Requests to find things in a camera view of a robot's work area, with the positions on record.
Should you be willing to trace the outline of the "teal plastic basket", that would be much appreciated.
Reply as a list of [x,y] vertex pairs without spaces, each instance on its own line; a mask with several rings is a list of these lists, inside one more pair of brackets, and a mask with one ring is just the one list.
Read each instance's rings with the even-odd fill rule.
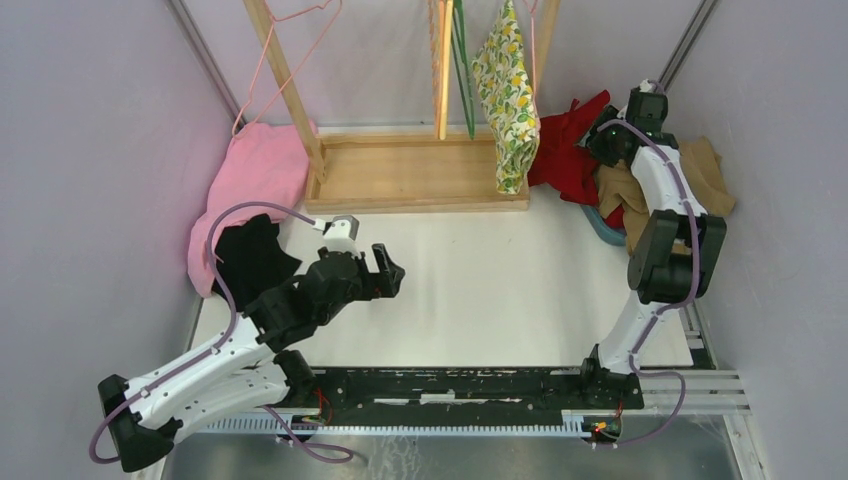
[[615,229],[607,225],[604,218],[594,206],[581,205],[580,208],[589,221],[590,226],[603,242],[617,247],[626,246],[627,237],[623,229]]

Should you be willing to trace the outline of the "yellow wooden hanger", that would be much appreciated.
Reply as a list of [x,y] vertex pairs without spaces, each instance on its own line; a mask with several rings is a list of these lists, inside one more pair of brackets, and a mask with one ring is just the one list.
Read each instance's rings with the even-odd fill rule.
[[437,140],[447,136],[453,1],[428,0],[428,34],[431,55],[431,86],[434,133]]

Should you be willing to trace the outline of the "wooden clothes rack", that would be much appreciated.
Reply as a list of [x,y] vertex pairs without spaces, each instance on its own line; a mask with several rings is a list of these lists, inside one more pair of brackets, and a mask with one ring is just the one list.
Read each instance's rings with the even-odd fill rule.
[[[468,137],[456,70],[450,62],[447,136],[437,140],[431,86],[431,55],[426,2],[426,27],[419,61],[428,84],[432,119],[419,130],[375,130],[329,133],[302,145],[310,168],[305,206],[312,213],[421,213],[523,211],[529,204],[529,181],[517,195],[496,190],[495,147],[472,76],[476,136]],[[536,10],[537,99],[550,52],[560,5],[538,1]],[[530,74],[530,25],[521,27],[525,65]]]

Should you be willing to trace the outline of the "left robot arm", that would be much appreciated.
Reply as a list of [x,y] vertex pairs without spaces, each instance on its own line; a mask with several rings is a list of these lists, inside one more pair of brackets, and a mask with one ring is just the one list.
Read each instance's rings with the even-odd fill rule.
[[299,407],[316,377],[294,344],[312,337],[348,304],[394,298],[406,275],[380,243],[377,271],[363,253],[321,248],[305,273],[272,287],[235,315],[227,329],[152,372],[98,385],[115,462],[127,473],[166,457],[174,446],[229,415],[281,402]]

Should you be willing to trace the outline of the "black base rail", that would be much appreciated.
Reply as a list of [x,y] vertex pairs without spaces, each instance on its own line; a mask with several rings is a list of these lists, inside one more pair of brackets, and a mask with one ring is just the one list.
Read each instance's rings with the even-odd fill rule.
[[569,367],[315,367],[279,408],[331,427],[558,426],[565,411],[640,410],[640,381],[595,358]]

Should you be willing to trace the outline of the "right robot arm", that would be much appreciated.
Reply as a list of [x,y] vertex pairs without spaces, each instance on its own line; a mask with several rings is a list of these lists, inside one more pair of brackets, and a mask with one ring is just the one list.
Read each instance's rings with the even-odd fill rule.
[[668,109],[660,86],[646,80],[625,107],[605,107],[585,136],[601,164],[623,162],[634,175],[649,213],[628,263],[627,302],[581,366],[577,392],[591,408],[634,389],[643,348],[671,312],[705,294],[726,236],[725,221],[696,199],[678,142],[663,130]]

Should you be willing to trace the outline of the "tan garment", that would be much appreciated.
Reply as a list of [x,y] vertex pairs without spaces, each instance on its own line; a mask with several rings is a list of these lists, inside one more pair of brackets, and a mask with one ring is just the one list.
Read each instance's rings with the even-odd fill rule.
[[[722,157],[710,141],[700,137],[684,142],[680,152],[682,172],[697,201],[712,215],[729,215],[736,198],[727,190],[720,169]],[[613,167],[599,166],[595,178],[599,214],[607,226],[625,231],[626,249],[631,253],[650,217],[645,195],[622,161]]]

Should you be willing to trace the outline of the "black cloth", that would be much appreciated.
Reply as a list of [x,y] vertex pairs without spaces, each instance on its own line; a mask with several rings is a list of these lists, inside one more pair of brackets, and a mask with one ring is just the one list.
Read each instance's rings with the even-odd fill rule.
[[264,291],[294,276],[302,261],[280,247],[280,226],[268,214],[223,230],[215,247],[216,266],[229,288],[237,312]]

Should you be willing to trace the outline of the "pink hanger on rack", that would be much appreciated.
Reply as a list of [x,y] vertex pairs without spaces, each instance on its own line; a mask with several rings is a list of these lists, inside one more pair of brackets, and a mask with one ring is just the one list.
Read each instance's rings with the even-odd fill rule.
[[[287,63],[282,44],[280,43],[276,32],[276,27],[284,22],[294,20],[311,12],[326,10],[331,5],[335,6],[335,10],[318,34],[317,39],[308,48],[299,63],[294,68],[291,68]],[[240,138],[243,136],[249,126],[258,124],[275,102],[279,98],[282,98],[289,112],[290,119],[300,135],[301,141],[304,144],[309,144],[314,141],[316,137],[297,91],[295,76],[302,70],[320,42],[327,35],[329,29],[339,17],[343,9],[344,2],[321,1],[305,9],[282,17],[278,17],[273,13],[267,1],[244,1],[244,6],[249,20],[251,21],[251,24],[260,40],[262,51],[248,88],[247,100],[236,114],[235,121],[231,128],[231,135],[233,138]],[[271,97],[253,120],[248,121],[243,127],[239,128],[239,125],[244,120],[246,110],[254,103],[254,91],[260,70],[264,64],[266,64],[271,70],[277,84],[277,92]]]

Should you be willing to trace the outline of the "lemon print skirt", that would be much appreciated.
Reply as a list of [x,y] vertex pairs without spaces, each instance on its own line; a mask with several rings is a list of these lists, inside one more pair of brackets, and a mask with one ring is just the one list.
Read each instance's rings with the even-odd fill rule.
[[494,140],[496,190],[517,195],[539,148],[540,117],[512,1],[501,6],[471,71]]

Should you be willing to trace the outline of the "pink garment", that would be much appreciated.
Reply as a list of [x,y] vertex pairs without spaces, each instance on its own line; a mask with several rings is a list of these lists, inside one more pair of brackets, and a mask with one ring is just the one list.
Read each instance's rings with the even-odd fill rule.
[[309,157],[293,125],[257,123],[231,139],[209,188],[206,210],[189,237],[187,273],[200,296],[210,297],[215,281],[207,255],[208,233],[215,220],[244,202],[293,208],[303,198],[309,168]]

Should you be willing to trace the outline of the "red garment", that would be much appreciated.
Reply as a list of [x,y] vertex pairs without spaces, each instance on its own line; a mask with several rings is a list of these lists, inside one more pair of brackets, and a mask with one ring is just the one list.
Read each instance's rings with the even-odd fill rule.
[[615,189],[626,172],[601,164],[579,145],[609,102],[610,94],[603,90],[584,103],[573,99],[564,113],[543,117],[527,180],[531,186],[551,186],[566,202],[596,208],[608,227],[623,230],[623,200]]

